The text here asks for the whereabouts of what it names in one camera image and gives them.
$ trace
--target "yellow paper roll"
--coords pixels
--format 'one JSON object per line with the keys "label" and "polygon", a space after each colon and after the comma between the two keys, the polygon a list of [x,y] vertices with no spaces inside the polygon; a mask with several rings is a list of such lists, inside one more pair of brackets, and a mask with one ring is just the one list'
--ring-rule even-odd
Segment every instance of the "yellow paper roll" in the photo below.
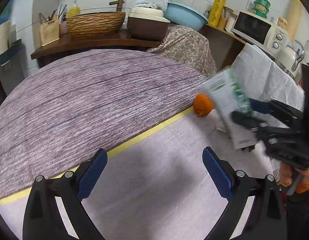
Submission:
{"label": "yellow paper roll", "polygon": [[288,22],[288,26],[286,30],[289,33],[289,38],[291,42],[293,42],[296,36],[297,30],[298,30],[302,7],[303,5],[299,0],[290,0],[287,18],[286,18]]}
{"label": "yellow paper roll", "polygon": [[217,27],[226,0],[215,0],[209,14],[208,24]]}

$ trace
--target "white towel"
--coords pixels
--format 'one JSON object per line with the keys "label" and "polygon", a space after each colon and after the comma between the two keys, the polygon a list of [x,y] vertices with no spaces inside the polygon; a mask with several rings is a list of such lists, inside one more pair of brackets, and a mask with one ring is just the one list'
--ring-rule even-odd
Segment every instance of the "white towel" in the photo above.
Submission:
{"label": "white towel", "polygon": [[155,3],[148,2],[148,1],[145,1],[145,0],[136,0],[134,2],[133,6],[159,9],[159,10],[162,10],[163,12],[165,12],[166,9],[167,9],[169,1],[172,1],[172,0],[164,0],[164,1],[155,2]]}

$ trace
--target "microwave knob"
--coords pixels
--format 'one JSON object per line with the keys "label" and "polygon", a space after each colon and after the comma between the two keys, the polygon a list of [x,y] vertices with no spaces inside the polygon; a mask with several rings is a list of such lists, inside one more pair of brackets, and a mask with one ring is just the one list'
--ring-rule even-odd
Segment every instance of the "microwave knob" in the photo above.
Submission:
{"label": "microwave knob", "polygon": [[277,42],[272,43],[272,47],[274,47],[274,49],[278,49],[279,48],[279,44]]}
{"label": "microwave knob", "polygon": [[277,37],[278,40],[280,40],[280,41],[282,40],[282,35],[281,34],[277,34],[276,37]]}

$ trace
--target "white cloth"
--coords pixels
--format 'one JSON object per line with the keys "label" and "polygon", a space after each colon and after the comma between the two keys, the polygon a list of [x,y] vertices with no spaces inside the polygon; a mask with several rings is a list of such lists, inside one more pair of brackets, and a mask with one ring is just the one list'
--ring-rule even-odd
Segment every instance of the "white cloth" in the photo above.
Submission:
{"label": "white cloth", "polygon": [[145,1],[145,0],[136,0],[134,2],[133,6],[159,9],[159,10],[162,10],[163,12],[165,12],[166,9],[167,9],[169,1],[172,1],[172,0],[164,0],[164,1],[155,2],[155,3],[148,2],[148,1]]}
{"label": "white cloth", "polygon": [[[219,121],[216,110],[207,117],[192,112],[108,159],[90,197],[82,201],[105,239],[204,239],[228,203],[202,162],[207,146],[251,177],[272,172],[261,144],[251,152],[233,150],[231,139],[215,128]],[[232,237],[242,232],[253,198],[248,198]],[[26,203],[24,197],[0,205],[0,214],[19,239]],[[60,198],[57,203],[65,227],[76,237]]]}
{"label": "white cloth", "polygon": [[[304,92],[294,80],[274,63],[258,46],[246,44],[233,64],[242,91],[259,101],[275,99],[303,110]],[[259,114],[271,126],[285,127],[271,115]],[[276,180],[280,162],[271,159]]]}

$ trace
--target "woven basket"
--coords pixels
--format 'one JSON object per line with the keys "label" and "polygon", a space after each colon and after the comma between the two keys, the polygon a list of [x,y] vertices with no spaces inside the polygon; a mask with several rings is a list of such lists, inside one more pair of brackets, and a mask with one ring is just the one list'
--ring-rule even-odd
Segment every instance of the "woven basket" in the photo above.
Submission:
{"label": "woven basket", "polygon": [[100,36],[120,29],[125,12],[90,13],[69,17],[68,31],[72,35]]}
{"label": "woven basket", "polygon": [[217,28],[223,30],[224,27],[226,27],[227,21],[228,20],[226,18],[221,16]]}

